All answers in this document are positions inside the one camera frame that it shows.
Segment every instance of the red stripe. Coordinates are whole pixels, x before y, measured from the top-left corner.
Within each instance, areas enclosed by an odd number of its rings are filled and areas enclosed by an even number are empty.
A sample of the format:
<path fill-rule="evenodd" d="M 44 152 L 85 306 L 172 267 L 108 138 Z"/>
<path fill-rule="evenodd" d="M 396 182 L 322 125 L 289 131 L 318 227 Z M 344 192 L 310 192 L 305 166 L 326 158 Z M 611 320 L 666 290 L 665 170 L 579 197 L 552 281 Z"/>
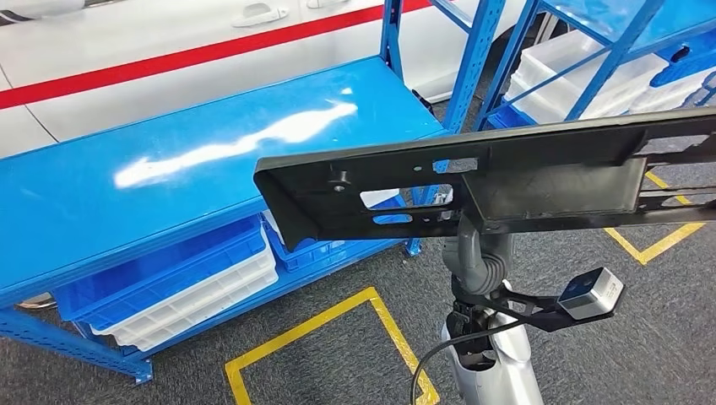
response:
<path fill-rule="evenodd" d="M 428 0 L 406 1 L 404 12 L 430 6 Z M 142 61 L 125 63 L 92 72 L 57 78 L 37 84 L 0 91 L 0 110 L 71 95 L 81 91 L 97 89 L 112 84 L 145 78 L 155 74 L 187 68 L 199 63 L 211 62 L 225 57 L 256 51 L 268 46 L 296 41 L 309 36 L 325 34 L 330 31 L 352 27 L 382 19 L 382 5 L 296 24 L 277 30 L 250 35 L 235 40 L 227 40 L 212 45 L 200 46 L 186 51 L 170 53 L 160 57 L 151 57 Z"/>

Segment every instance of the white plastic bin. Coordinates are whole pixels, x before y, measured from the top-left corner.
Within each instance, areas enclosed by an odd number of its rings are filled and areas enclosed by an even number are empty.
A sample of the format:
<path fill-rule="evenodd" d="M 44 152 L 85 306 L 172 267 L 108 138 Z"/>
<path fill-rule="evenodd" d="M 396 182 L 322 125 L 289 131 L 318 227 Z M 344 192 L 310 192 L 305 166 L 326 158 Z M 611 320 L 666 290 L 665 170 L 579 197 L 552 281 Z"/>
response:
<path fill-rule="evenodd" d="M 517 74 L 523 84 L 532 88 L 601 48 L 602 45 L 582 32 L 571 31 L 523 50 Z M 557 110 L 568 113 L 605 58 L 606 54 L 596 57 L 535 93 L 548 100 Z M 581 118 L 603 116 L 601 111 L 613 110 L 614 104 L 621 105 L 627 100 L 633 101 L 648 87 L 654 75 L 661 72 L 668 64 L 664 59 L 650 54 L 620 65 L 602 86 Z M 555 121 L 564 121 L 567 113 Z"/>
<path fill-rule="evenodd" d="M 510 88 L 505 94 L 505 100 L 511 100 L 523 92 L 530 89 L 517 73 L 513 74 L 510 79 Z M 644 88 L 634 89 L 635 95 L 642 93 Z M 607 105 L 600 105 L 602 110 L 595 110 L 590 108 L 582 114 L 582 119 L 598 118 L 601 116 L 619 116 L 629 109 L 629 105 L 632 103 L 632 97 L 622 97 L 620 100 Z M 514 103 L 520 111 L 530 116 L 538 124 L 545 124 L 549 122 L 562 122 L 567 117 L 569 110 L 560 109 L 555 103 L 552 103 L 542 97 L 539 91 L 532 94 L 528 94 L 521 100 Z"/>
<path fill-rule="evenodd" d="M 266 248 L 212 277 L 150 306 L 126 320 L 97 331 L 122 346 L 147 351 L 265 289 L 279 279 L 276 261 L 263 230 Z"/>
<path fill-rule="evenodd" d="M 632 103 L 630 110 L 632 111 L 663 111 L 671 110 L 683 104 L 686 97 L 691 93 L 700 89 L 703 80 L 716 69 L 707 69 L 691 76 L 680 78 L 675 82 L 665 84 L 660 87 L 648 87 L 641 95 Z"/>
<path fill-rule="evenodd" d="M 700 87 L 695 89 L 682 89 L 680 93 L 664 95 L 658 99 L 649 98 L 649 102 L 642 102 L 629 107 L 629 114 L 673 110 L 682 106 L 686 98 L 698 89 L 700 89 Z"/>

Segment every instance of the blue plastic bin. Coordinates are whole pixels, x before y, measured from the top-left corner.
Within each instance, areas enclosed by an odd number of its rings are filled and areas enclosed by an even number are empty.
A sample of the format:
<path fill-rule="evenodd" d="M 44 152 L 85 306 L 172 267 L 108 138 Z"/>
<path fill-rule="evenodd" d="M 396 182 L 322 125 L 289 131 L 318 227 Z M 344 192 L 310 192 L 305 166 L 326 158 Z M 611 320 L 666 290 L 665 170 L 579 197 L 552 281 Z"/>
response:
<path fill-rule="evenodd" d="M 398 208 L 404 206 L 403 198 L 398 195 L 379 203 L 375 208 Z M 401 217 L 401 214 L 386 215 L 384 221 L 380 222 L 386 224 L 396 223 L 401 221 Z M 311 272 L 319 268 L 326 268 L 363 252 L 370 247 L 367 244 L 376 242 L 374 240 L 333 240 L 323 242 L 304 240 L 294 251 L 288 251 L 281 243 L 279 235 L 268 223 L 265 224 L 264 228 L 266 229 L 268 243 L 271 245 L 280 266 L 289 273 L 297 271 Z"/>
<path fill-rule="evenodd" d="M 266 249 L 258 215 L 52 291 L 65 321 L 106 329 Z"/>
<path fill-rule="evenodd" d="M 683 51 L 684 46 L 689 48 L 688 54 L 675 62 L 671 60 L 674 55 Z M 694 73 L 713 68 L 716 66 L 716 30 L 693 36 L 656 53 L 670 61 L 670 65 L 663 72 L 654 76 L 650 83 L 651 87 L 661 87 Z"/>
<path fill-rule="evenodd" d="M 537 125 L 532 117 L 518 110 L 514 105 L 508 105 L 502 107 L 496 112 L 487 116 L 487 121 L 494 128 L 515 128 L 515 127 L 526 127 L 530 125 Z"/>

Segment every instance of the black mount bracket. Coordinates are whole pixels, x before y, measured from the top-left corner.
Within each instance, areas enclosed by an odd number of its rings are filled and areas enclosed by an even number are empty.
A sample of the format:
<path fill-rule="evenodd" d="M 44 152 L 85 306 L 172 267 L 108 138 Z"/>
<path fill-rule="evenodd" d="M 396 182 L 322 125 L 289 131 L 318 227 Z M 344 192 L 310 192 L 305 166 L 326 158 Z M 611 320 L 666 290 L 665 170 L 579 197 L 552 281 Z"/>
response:
<path fill-rule="evenodd" d="M 558 296 L 515 293 L 507 289 L 504 284 L 499 289 L 490 293 L 489 298 L 482 295 L 472 295 L 469 297 L 456 295 L 456 299 L 462 302 L 462 306 L 470 308 L 470 311 L 472 309 L 484 310 L 485 308 L 490 308 L 491 310 L 509 315 L 518 321 L 523 321 L 545 332 L 554 332 L 566 327 L 575 327 L 577 325 L 611 318 L 618 309 L 624 295 L 622 292 L 620 299 L 611 311 L 603 315 L 592 316 L 582 320 L 575 320 L 569 316 L 569 314 L 557 304 Z M 511 309 L 509 305 L 510 302 L 523 305 L 523 309 Z"/>
<path fill-rule="evenodd" d="M 604 228 L 716 220 L 714 184 L 643 190 L 658 165 L 716 161 L 716 108 L 675 110 L 537 127 L 475 132 L 411 143 L 264 158 L 254 180 L 292 250 L 300 241 L 456 235 L 460 213 L 481 234 Z M 655 150 L 665 138 L 701 140 Z M 470 160 L 469 170 L 438 173 L 438 162 Z M 452 201 L 372 210 L 361 193 L 449 185 Z M 402 214 L 403 223 L 379 224 Z"/>

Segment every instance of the storage bin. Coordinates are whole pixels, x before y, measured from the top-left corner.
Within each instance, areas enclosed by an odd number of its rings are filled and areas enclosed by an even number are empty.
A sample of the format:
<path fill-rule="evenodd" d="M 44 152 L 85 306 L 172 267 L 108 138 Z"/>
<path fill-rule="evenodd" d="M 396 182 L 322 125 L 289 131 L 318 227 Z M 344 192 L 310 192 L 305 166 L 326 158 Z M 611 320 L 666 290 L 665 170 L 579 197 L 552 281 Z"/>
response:
<path fill-rule="evenodd" d="M 523 50 L 516 73 L 530 89 L 601 48 L 598 42 L 574 30 Z M 596 57 L 535 93 L 548 100 L 555 109 L 566 111 L 566 117 L 605 58 L 606 54 Z M 613 105 L 623 105 L 625 99 L 633 100 L 635 94 L 646 89 L 654 75 L 668 65 L 667 61 L 654 54 L 620 65 L 592 99 L 581 118 L 605 116 L 602 111 L 613 111 Z M 564 117 L 552 122 L 564 121 Z"/>
<path fill-rule="evenodd" d="M 404 202 L 400 195 L 379 203 L 375 208 L 403 207 Z M 384 223 L 400 222 L 401 215 L 386 216 Z M 314 240 L 302 241 L 294 251 L 288 251 L 279 238 L 279 234 L 270 225 L 264 226 L 268 235 L 268 243 L 274 250 L 278 261 L 287 272 L 307 271 L 325 268 L 333 263 L 344 260 L 353 251 L 365 249 L 364 240 L 332 240 L 317 242 Z"/>
<path fill-rule="evenodd" d="M 682 89 L 680 93 L 669 94 L 659 99 L 649 99 L 650 102 L 643 102 L 629 107 L 629 114 L 643 114 L 646 112 L 666 111 L 679 108 L 684 104 L 689 95 L 696 92 L 696 89 Z"/>
<path fill-rule="evenodd" d="M 686 38 L 656 53 L 667 61 L 688 48 L 689 52 L 671 62 L 663 72 L 654 76 L 652 87 L 661 87 L 695 73 L 713 70 L 716 67 L 716 30 Z"/>
<path fill-rule="evenodd" d="M 696 90 L 700 89 L 703 80 L 711 73 L 713 69 L 703 72 L 694 73 L 691 76 L 681 78 L 675 82 L 665 84 L 659 87 L 648 87 L 641 95 L 632 103 L 630 110 L 634 111 L 663 111 L 676 108 L 681 105 L 686 97 Z"/>
<path fill-rule="evenodd" d="M 146 351 L 267 288 L 279 275 L 263 230 L 260 235 L 264 242 L 260 253 L 107 329 L 92 328 L 92 332 L 111 334 L 122 346 Z"/>
<path fill-rule="evenodd" d="M 520 111 L 516 106 L 509 105 L 503 107 L 487 117 L 487 121 L 495 128 L 516 128 L 537 125 L 537 123 L 524 112 Z"/>
<path fill-rule="evenodd" d="M 593 103 L 589 106 L 590 108 L 582 114 L 581 119 L 598 118 L 601 116 L 619 116 L 629 109 L 629 105 L 633 100 L 643 93 L 647 87 L 648 83 L 644 83 L 640 88 L 634 87 L 631 94 L 623 94 L 620 99 L 614 100 L 612 103 L 598 105 L 601 110 L 592 108 Z M 520 78 L 519 74 L 514 73 L 510 78 L 510 88 L 505 94 L 505 100 L 511 100 L 530 88 L 531 87 Z M 547 100 L 542 97 L 539 91 L 528 94 L 515 102 L 514 106 L 539 124 L 562 122 L 569 113 L 569 110 L 559 108 L 557 103 L 551 102 L 551 99 Z"/>
<path fill-rule="evenodd" d="M 52 291 L 65 321 L 104 330 L 264 251 L 257 215 Z"/>

